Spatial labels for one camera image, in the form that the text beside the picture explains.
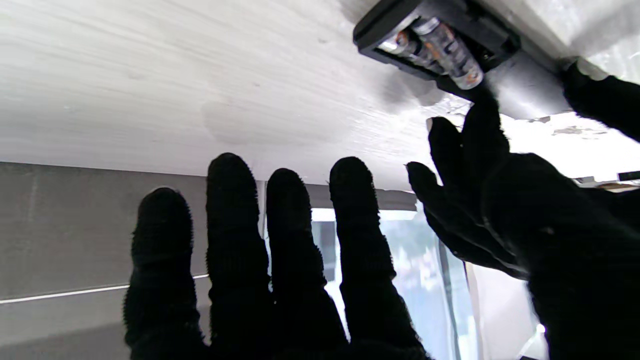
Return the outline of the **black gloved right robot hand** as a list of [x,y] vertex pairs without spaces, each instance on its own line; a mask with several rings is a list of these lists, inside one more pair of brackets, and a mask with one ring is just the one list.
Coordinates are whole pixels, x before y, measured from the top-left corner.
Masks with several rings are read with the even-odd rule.
[[[420,162],[410,185],[430,226],[459,259],[526,285],[551,360],[639,358],[639,191],[578,187],[532,153],[512,153],[471,178],[466,162]],[[233,153],[206,178],[211,344],[191,274],[185,198],[159,187],[139,204],[123,317],[133,360],[427,360],[380,228],[373,177],[356,157],[330,172],[347,328],[325,289],[310,197],[281,168],[267,183],[270,253],[258,230],[258,189]]]

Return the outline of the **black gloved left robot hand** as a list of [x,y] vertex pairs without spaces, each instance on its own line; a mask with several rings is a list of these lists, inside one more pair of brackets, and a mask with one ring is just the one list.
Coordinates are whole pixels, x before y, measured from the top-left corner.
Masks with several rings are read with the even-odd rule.
[[[639,140],[637,83],[606,73],[582,57],[563,64],[558,77],[567,104],[579,117]],[[510,151],[499,103],[488,80],[468,93],[471,108],[462,131],[444,117],[427,120],[437,173],[420,162],[409,162],[409,184],[423,205],[427,223],[457,259],[527,280],[528,271],[487,230],[480,209],[485,180]]]

